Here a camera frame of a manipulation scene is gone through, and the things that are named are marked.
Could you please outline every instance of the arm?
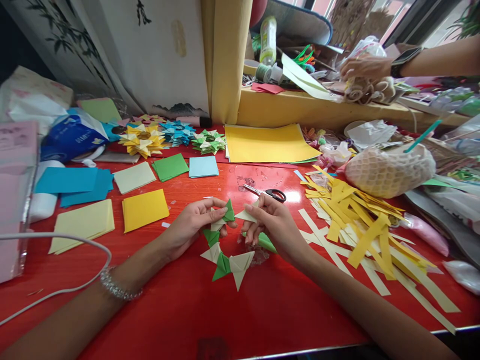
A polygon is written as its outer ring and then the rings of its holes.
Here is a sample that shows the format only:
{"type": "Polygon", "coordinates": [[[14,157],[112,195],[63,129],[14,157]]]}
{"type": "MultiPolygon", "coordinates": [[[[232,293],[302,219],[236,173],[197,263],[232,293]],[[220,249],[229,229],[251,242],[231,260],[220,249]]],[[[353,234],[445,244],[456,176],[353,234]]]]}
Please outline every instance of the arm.
{"type": "MultiPolygon", "coordinates": [[[[217,198],[188,205],[159,237],[112,270],[115,284],[138,293],[160,269],[188,249],[199,237],[202,226],[221,219],[227,211],[226,205],[217,198]],[[210,211],[212,206],[221,209],[210,211]]],[[[228,225],[237,227],[234,222],[228,225]]],[[[220,234],[227,235],[225,227],[220,234]]],[[[76,359],[125,303],[97,281],[21,337],[0,355],[0,359],[76,359]]]]}
{"type": "Polygon", "coordinates": [[[262,195],[258,207],[245,208],[258,220],[243,225],[245,241],[258,242],[258,229],[264,229],[278,253],[334,298],[390,358],[458,359],[417,322],[316,253],[283,204],[262,195]]]}
{"type": "MultiPolygon", "coordinates": [[[[390,76],[393,58],[349,58],[340,68],[342,79],[390,76]]],[[[480,35],[423,50],[401,68],[403,77],[480,75],[480,35]]]]}

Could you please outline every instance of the white container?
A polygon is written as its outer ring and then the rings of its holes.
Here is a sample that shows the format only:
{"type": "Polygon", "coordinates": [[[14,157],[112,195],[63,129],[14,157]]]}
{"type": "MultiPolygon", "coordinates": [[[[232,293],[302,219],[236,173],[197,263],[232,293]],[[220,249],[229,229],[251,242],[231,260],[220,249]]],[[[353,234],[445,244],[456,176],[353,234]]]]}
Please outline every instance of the white container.
{"type": "MultiPolygon", "coordinates": [[[[39,179],[44,174],[46,168],[64,168],[60,161],[57,160],[48,160],[41,161],[38,164],[38,169],[36,171],[35,182],[33,185],[33,191],[37,187],[39,179]]],[[[31,197],[30,211],[28,213],[30,223],[36,223],[40,220],[47,219],[51,217],[55,212],[55,206],[57,205],[58,195],[49,194],[49,193],[34,193],[31,197]]]]}

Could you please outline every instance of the bracelet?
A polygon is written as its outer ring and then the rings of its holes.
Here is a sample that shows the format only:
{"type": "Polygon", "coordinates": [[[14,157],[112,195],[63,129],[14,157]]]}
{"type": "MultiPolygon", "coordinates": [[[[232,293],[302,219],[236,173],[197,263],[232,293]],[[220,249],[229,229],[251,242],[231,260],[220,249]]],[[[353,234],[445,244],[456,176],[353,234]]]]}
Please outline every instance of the bracelet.
{"type": "Polygon", "coordinates": [[[118,287],[114,283],[114,281],[112,280],[112,276],[110,275],[110,270],[114,268],[115,266],[105,268],[101,271],[101,274],[100,274],[100,283],[110,294],[112,294],[117,299],[125,300],[125,301],[132,301],[133,299],[136,299],[140,295],[142,295],[143,290],[140,290],[138,293],[133,294],[129,291],[123,290],[122,288],[118,287]]]}

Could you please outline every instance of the straw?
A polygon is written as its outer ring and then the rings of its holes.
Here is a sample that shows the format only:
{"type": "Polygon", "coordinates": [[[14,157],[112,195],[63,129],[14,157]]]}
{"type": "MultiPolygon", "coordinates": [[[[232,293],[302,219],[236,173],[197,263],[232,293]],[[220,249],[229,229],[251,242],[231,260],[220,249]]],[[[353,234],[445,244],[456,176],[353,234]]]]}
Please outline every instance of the straw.
{"type": "Polygon", "coordinates": [[[422,142],[422,140],[425,139],[428,134],[430,134],[430,132],[435,130],[437,128],[437,126],[440,125],[441,122],[442,122],[442,120],[438,119],[432,125],[430,125],[430,127],[427,130],[425,130],[425,132],[422,135],[420,135],[418,137],[418,139],[415,140],[415,142],[407,150],[404,151],[404,153],[406,154],[406,153],[411,152],[413,150],[413,148],[416,147],[418,144],[420,144],[422,142]]]}

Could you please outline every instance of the light blue paper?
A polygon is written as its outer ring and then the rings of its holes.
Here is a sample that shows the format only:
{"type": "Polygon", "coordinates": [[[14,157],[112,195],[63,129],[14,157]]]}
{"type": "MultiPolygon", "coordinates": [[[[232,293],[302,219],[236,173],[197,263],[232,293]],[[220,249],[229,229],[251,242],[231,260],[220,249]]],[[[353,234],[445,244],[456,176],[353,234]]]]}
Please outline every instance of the light blue paper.
{"type": "Polygon", "coordinates": [[[114,189],[113,179],[114,176],[110,170],[98,169],[95,188],[92,191],[64,193],[61,195],[60,206],[67,208],[72,205],[105,200],[109,191],[114,189]]]}
{"type": "Polygon", "coordinates": [[[47,167],[35,187],[36,193],[90,192],[95,188],[96,167],[47,167]]]}
{"type": "Polygon", "coordinates": [[[190,171],[188,172],[188,176],[191,178],[219,175],[219,168],[215,156],[191,157],[189,166],[190,171]]]}

